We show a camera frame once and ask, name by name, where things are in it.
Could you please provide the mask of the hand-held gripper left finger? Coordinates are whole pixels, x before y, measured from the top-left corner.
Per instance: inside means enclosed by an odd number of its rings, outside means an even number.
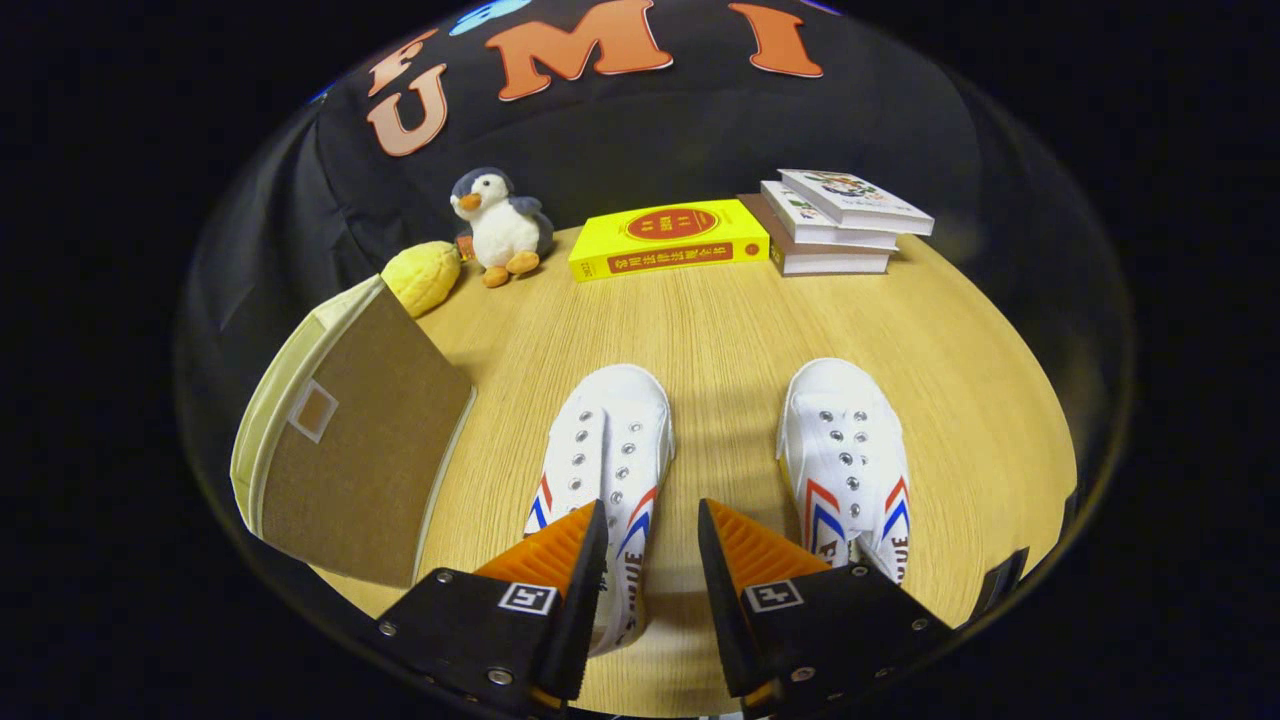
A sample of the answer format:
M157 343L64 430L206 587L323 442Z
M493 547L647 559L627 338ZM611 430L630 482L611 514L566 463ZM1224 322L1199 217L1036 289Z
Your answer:
M479 716L579 697L608 547L591 501L472 571L438 568L375 621L375 650Z

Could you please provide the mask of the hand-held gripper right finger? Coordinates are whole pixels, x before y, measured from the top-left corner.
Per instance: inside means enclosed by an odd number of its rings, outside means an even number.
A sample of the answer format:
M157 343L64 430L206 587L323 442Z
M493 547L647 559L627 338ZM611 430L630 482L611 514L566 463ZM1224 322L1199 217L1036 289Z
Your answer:
M882 571L832 568L713 498L698 539L724 682L746 716L845 714L954 638Z

